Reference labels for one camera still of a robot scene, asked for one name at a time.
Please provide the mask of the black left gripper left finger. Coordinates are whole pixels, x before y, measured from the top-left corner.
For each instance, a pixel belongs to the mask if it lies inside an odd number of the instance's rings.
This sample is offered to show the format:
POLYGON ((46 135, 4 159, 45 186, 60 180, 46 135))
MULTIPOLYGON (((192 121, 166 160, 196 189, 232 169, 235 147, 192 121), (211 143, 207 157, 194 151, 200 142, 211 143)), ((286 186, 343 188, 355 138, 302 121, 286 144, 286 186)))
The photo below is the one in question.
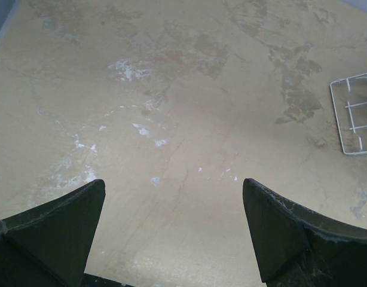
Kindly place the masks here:
POLYGON ((80 286, 104 200, 96 179, 0 219, 0 286, 80 286))

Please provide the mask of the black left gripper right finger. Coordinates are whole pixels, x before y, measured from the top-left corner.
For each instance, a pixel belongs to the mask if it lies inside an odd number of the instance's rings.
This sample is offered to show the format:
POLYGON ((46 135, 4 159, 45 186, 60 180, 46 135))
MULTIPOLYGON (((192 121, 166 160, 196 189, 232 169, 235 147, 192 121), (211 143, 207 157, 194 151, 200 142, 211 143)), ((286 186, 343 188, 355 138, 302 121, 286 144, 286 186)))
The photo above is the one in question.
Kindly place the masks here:
POLYGON ((367 229, 317 213, 251 178, 243 182, 243 204, 267 286, 367 286, 367 229))

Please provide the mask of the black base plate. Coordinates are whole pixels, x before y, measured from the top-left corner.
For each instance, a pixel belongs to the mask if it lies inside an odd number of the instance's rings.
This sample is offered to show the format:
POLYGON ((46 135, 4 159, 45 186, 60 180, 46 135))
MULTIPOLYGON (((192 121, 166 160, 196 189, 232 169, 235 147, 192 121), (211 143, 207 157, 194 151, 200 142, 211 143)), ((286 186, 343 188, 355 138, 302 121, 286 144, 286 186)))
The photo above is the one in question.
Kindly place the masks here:
POLYGON ((119 280, 109 279, 105 277, 100 277, 98 275, 84 273, 82 281, 80 283, 81 287, 134 287, 134 286, 162 286, 160 283, 128 283, 119 280))

